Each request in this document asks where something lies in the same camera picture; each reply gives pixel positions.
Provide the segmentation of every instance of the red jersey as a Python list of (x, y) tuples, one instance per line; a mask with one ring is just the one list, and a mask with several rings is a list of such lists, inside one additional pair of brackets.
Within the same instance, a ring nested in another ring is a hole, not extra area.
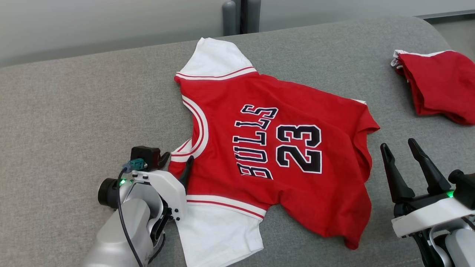
[[(169, 167), (179, 177), (195, 158), (191, 212), (177, 222), (188, 266), (226, 266), (262, 249), (258, 224), (276, 204), (358, 247), (371, 211), (366, 135), (379, 129), (365, 104), (259, 74), (234, 44), (210, 38), (175, 81), (194, 116)], [(229, 241), (236, 231), (247, 237)]]

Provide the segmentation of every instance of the white wall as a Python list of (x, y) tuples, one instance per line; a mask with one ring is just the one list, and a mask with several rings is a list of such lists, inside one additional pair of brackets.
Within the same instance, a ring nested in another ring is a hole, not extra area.
[[(0, 0), (0, 67), (222, 35), (226, 0)], [(262, 0), (261, 31), (475, 9), (475, 0)]]
[(0, 66), (222, 35), (224, 0), (0, 0)]
[(262, 0), (260, 31), (349, 19), (473, 9), (475, 0)]

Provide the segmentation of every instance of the clothing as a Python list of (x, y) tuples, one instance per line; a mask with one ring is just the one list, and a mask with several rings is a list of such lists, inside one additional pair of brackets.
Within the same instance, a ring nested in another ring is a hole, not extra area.
[(176, 74), (193, 135), (171, 154), (179, 177), (195, 157), (188, 215), (177, 221), (187, 265), (227, 266), (263, 248), (259, 223), (280, 203), (306, 228), (356, 249), (371, 202), (364, 103), (261, 75), (232, 43), (201, 39)]
[(411, 86), (418, 115), (442, 113), (458, 124), (475, 124), (475, 64), (455, 51), (432, 54), (395, 50), (391, 62)]

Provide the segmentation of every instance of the basketball jersey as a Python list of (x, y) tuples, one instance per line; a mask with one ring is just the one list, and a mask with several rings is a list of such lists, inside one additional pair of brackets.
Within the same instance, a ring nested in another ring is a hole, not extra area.
[(189, 267), (227, 266), (263, 249), (259, 223), (281, 204), (309, 230), (356, 249), (371, 202), (366, 136), (379, 129), (361, 101), (259, 74), (232, 43), (201, 39), (176, 74), (193, 134), (188, 215), (177, 221)]

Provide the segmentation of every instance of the folded red garment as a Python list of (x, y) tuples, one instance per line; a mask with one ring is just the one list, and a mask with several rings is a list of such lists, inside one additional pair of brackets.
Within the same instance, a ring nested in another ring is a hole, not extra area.
[(410, 83), (417, 114), (443, 113), (456, 123), (475, 124), (475, 64), (469, 58), (450, 50), (395, 50), (391, 65)]

